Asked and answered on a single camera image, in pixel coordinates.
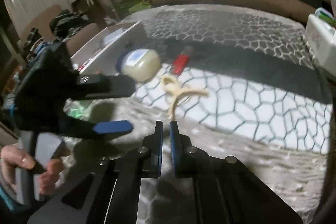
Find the person's left hand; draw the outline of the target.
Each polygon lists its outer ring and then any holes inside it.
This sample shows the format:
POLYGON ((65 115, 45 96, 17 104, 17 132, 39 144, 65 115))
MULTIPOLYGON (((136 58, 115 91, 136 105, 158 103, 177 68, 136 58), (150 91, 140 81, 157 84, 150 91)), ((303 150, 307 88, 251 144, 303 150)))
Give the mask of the person's left hand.
MULTIPOLYGON (((26 151, 11 144, 1 149, 1 186, 6 186, 9 193, 16 192, 15 169, 33 170, 37 166, 35 159, 26 151)), ((39 192, 49 196, 56 189, 56 183, 65 166, 61 158, 51 159, 46 170, 39 177, 39 192)))

